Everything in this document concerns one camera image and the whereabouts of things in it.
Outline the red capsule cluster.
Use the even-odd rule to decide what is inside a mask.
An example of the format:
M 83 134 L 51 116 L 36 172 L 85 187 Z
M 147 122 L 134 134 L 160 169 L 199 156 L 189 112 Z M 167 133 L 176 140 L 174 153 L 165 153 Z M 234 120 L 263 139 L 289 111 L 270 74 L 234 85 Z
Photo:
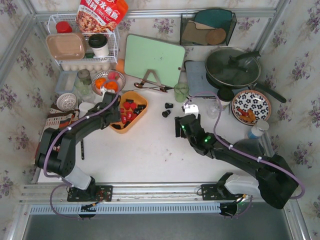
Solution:
M 131 103 L 126 101 L 126 102 L 124 102 L 123 107 L 125 110 L 129 111 L 131 108 Z

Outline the orange storage basket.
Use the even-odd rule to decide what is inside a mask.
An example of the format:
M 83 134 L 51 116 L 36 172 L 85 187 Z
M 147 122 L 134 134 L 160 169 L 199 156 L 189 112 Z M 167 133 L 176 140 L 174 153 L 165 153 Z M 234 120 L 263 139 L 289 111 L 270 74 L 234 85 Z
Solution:
M 121 115 L 127 115 L 126 113 L 128 111 L 131 111 L 131 112 L 133 112 L 133 115 L 136 115 L 134 113 L 134 111 L 132 111 L 131 109 L 130 110 L 125 110 L 124 102 L 126 102 L 126 99 L 134 100 L 134 103 L 136 103 L 137 106 L 138 105 L 146 105 L 146 108 L 141 110 L 141 113 L 138 115 L 138 117 L 136 119 L 132 120 L 132 118 L 133 118 L 133 116 L 132 116 L 130 124 L 126 128 L 124 128 L 124 124 L 121 121 Z M 148 101 L 142 95 L 138 94 L 137 92 L 131 91 L 131 92 L 124 93 L 121 96 L 119 109 L 120 108 L 124 108 L 125 112 L 124 113 L 120 113 L 120 121 L 119 122 L 114 122 L 112 124 L 120 125 L 121 129 L 113 128 L 112 124 L 110 124 L 110 128 L 112 130 L 114 130 L 115 132 L 119 133 L 119 134 L 124 134 L 124 133 L 128 132 L 144 116 L 144 114 L 147 112 L 147 110 L 148 110 Z

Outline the black capsule numbered four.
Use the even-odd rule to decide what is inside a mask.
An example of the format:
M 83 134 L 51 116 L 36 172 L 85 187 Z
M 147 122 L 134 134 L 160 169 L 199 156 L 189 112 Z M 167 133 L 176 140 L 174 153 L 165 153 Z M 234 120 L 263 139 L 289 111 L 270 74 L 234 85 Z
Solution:
M 145 104 L 138 104 L 138 105 L 137 105 L 137 108 L 138 108 L 140 111 L 144 110 L 146 107 L 147 107 L 147 106 L 146 106 Z

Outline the black capsule top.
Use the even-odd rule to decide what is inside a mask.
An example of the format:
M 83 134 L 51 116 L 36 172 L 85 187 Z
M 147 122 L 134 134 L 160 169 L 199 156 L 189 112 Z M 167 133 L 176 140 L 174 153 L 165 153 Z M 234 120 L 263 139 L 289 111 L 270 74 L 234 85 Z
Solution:
M 166 103 L 164 104 L 164 107 L 165 107 L 165 109 L 172 109 L 172 108 L 174 107 L 174 104 L 173 104 L 173 103 L 166 102 Z

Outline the black handled fork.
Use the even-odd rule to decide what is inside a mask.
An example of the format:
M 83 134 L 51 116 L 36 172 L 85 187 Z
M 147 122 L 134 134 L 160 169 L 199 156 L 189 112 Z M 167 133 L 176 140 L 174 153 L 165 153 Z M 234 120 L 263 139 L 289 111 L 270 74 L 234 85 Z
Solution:
M 83 139 L 80 141 L 80 154 L 81 154 L 81 159 L 85 160 L 84 141 L 83 141 Z

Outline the grey blue cloth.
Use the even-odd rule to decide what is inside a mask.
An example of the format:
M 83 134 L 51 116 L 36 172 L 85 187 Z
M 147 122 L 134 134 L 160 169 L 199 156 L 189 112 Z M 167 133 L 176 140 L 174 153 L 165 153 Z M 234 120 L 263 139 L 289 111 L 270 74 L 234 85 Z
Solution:
M 265 149 L 257 138 L 242 139 L 235 144 L 235 148 L 252 156 L 262 157 L 265 154 Z

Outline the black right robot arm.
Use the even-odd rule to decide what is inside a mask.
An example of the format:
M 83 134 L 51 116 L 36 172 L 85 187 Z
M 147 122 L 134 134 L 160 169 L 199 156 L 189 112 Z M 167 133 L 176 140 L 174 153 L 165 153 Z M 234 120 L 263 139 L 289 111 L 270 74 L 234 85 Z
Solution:
M 269 157 L 258 139 L 243 139 L 231 144 L 217 134 L 206 132 L 199 115 L 175 117 L 175 136 L 185 138 L 201 156 L 231 164 L 257 180 L 257 192 L 276 209 L 283 209 L 298 188 L 298 181 L 280 155 Z

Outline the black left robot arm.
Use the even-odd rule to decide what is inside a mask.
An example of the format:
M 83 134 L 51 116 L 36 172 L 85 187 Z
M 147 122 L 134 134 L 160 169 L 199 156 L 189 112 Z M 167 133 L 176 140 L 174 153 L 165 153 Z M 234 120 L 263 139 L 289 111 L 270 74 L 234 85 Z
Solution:
M 106 92 L 79 120 L 62 129 L 49 127 L 42 134 L 35 165 L 47 178 L 61 179 L 84 201 L 96 196 L 96 180 L 76 165 L 76 145 L 92 132 L 121 120 L 120 100 L 119 94 Z

